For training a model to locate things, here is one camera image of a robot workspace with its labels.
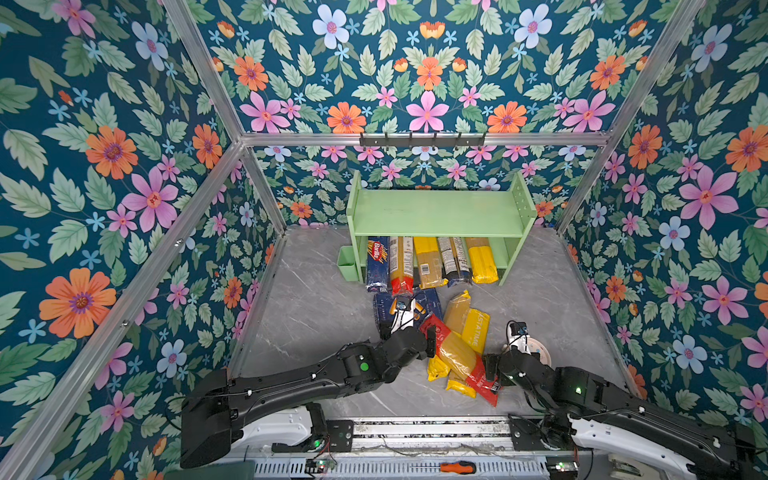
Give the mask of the yellow Pasta Time bag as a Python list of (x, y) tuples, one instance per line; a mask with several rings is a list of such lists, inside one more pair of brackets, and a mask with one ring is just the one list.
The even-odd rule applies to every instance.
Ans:
[(491, 316), (471, 306), (468, 290), (448, 302), (443, 323), (478, 354), (484, 352)]
[(427, 375), (430, 382), (446, 378), (447, 391), (455, 391), (472, 399), (476, 398), (476, 391), (438, 357), (429, 359)]

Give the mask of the red-ended spaghetti bag white label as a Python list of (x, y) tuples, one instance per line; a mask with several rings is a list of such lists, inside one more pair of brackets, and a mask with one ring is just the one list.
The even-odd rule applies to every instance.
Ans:
[(393, 295), (412, 295), (413, 279), (413, 238), (395, 237), (389, 239), (389, 275)]

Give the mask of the yellow-banded spaghetti bag barcode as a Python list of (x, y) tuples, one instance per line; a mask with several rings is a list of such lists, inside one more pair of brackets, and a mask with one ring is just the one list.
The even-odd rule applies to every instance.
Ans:
[(475, 284), (498, 282), (498, 269), (489, 240), (480, 237), (467, 237), (465, 243), (471, 264), (472, 281)]

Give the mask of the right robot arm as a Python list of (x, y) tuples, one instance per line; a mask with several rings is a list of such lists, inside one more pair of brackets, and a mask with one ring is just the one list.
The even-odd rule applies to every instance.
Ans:
[(692, 420), (638, 398), (577, 367), (552, 368), (511, 347), (483, 358), (496, 386), (515, 386), (538, 402), (529, 437), (543, 445), (602, 450), (679, 479), (758, 479), (762, 448), (744, 426)]

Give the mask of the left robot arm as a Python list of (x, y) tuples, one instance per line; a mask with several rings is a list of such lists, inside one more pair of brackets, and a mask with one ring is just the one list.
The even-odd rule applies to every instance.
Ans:
[(213, 371), (183, 401), (180, 467), (202, 467), (223, 458), (247, 425), (268, 415), (390, 384), (402, 369), (433, 357), (436, 349), (434, 327), (407, 327), (377, 344), (349, 343), (327, 358), (282, 373), (230, 378), (224, 369)]

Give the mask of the yellow spaghetti bag long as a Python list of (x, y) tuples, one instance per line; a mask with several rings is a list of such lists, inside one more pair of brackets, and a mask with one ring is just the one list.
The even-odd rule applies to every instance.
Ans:
[(417, 258), (419, 286), (421, 289), (438, 288), (446, 285), (442, 255), (436, 237), (414, 237), (414, 251)]

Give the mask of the blue Barilla rigatoni box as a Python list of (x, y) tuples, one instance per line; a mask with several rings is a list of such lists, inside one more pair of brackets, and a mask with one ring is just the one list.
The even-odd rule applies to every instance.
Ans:
[(389, 292), (375, 293), (373, 297), (375, 323), (382, 340), (386, 340), (392, 335), (390, 327), (393, 316), (390, 313), (390, 308), (395, 300), (411, 304), (414, 318), (413, 324), (409, 327), (419, 328), (430, 315), (439, 319), (443, 317), (441, 303), (435, 289), (421, 290), (416, 288), (412, 296), (393, 296)]

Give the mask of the blue Barilla spaghetti box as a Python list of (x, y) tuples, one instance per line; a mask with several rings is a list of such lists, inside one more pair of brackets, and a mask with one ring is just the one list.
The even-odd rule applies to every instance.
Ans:
[(372, 236), (367, 240), (366, 288), (369, 292), (386, 292), (390, 282), (389, 238)]

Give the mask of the red spaghetti bag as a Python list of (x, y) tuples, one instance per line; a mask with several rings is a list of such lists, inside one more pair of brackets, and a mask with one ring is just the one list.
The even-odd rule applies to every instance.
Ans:
[(446, 364), (452, 373), (491, 406), (497, 406), (499, 388), (494, 379), (486, 378), (485, 364), (479, 353), (433, 314), (423, 321), (420, 331), (427, 338), (434, 338), (435, 356)]

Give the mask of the clear spaghetti bag blue end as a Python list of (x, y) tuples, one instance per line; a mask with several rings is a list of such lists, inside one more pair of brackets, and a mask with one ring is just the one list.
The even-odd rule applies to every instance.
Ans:
[(447, 285), (452, 287), (459, 283), (469, 283), (471, 268), (463, 240), (460, 237), (438, 237), (437, 242)]

